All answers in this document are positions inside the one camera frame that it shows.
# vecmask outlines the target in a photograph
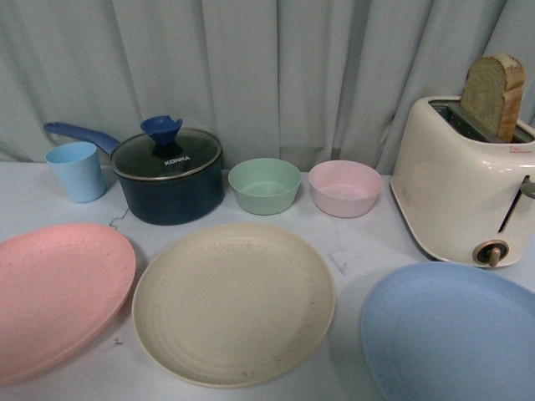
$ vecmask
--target pot lid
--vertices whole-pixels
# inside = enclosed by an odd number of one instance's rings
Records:
[[[215,136],[181,126],[181,119],[173,121],[169,116],[145,120],[144,134],[115,148],[112,168],[132,180],[172,180],[195,174],[217,160],[222,146]]]

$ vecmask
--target mint green bowl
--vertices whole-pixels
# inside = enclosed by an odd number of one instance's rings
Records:
[[[287,210],[301,183],[299,169],[280,159],[252,159],[228,175],[238,205],[254,215],[276,215]]]

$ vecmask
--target white table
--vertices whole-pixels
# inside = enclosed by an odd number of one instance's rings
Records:
[[[68,199],[46,165],[0,162],[0,241],[68,222],[113,226],[135,248],[137,280],[167,247],[200,229],[237,221],[280,226],[311,243],[332,270],[338,299],[329,332],[311,356],[271,382],[240,389],[202,388],[168,374],[145,353],[130,318],[130,294],[119,315],[89,345],[35,378],[0,388],[1,400],[381,399],[360,345],[361,308],[381,277],[396,268],[429,260],[405,226],[390,192],[389,177],[384,177],[385,190],[374,209],[356,219],[339,219],[317,209],[303,173],[295,203],[282,214],[246,213],[227,185],[225,199],[215,211],[180,226],[153,226],[138,220],[128,211],[114,173],[105,169],[104,177],[108,187],[104,196],[80,205]],[[519,263],[495,274],[535,292],[533,240]]]

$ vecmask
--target navy blue saucepan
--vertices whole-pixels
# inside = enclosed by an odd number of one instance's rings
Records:
[[[141,123],[143,134],[124,142],[59,122],[44,129],[99,146],[110,156],[131,212],[147,223],[172,226],[210,213],[224,196],[221,143],[205,131],[181,126],[181,119],[153,117]]]

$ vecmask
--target blue lid knob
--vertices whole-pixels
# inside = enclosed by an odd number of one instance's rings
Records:
[[[146,119],[141,123],[141,129],[158,145],[168,145],[174,142],[182,120],[173,121],[169,115],[159,115]]]

